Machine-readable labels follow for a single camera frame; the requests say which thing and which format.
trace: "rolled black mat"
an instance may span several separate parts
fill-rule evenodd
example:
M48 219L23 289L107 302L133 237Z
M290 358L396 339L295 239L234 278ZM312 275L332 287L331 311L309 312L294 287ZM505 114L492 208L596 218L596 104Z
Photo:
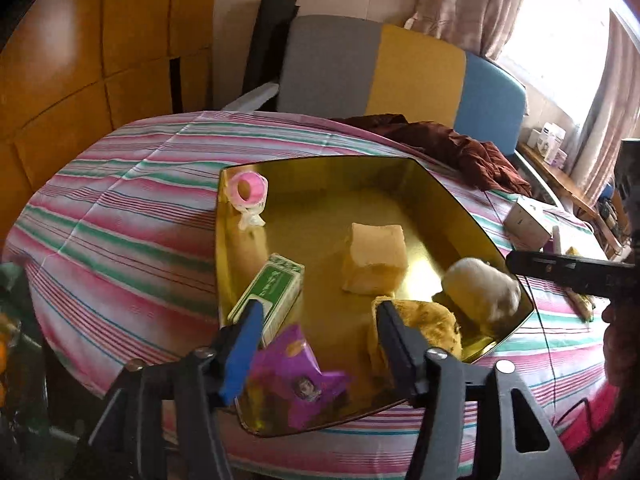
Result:
M296 0L260 2L244 70L243 94L279 78L289 26L298 8Z

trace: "white stuffed toy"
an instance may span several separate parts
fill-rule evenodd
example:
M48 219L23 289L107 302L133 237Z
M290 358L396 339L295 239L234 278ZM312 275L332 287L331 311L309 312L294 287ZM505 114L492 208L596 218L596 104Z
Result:
M495 336L520 304L520 283L477 258L463 258L447 269L442 290L485 335Z

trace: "dark red cloth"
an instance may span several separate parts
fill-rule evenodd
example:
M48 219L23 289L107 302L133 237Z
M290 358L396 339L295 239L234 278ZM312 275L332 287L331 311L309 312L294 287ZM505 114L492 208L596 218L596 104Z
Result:
M399 114L351 117L335 121L419 150L459 170L468 184L482 191L499 189L531 196L529 183L518 174L492 142L480 142L460 135L440 123L408 123L404 116Z

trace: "window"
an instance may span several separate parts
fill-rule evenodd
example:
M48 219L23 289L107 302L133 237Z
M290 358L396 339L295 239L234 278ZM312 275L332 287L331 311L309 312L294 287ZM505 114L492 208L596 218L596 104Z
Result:
M498 63L582 124L609 43L604 0L523 0Z

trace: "chair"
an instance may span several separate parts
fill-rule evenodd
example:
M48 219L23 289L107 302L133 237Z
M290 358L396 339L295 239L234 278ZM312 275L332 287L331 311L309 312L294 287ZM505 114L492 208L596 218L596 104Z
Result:
M276 110L323 118L403 114L436 121L493 142L546 200L553 191L516 150L526 106L524 87L474 54L395 25L311 15L291 25L282 74L223 110L257 110L277 96Z

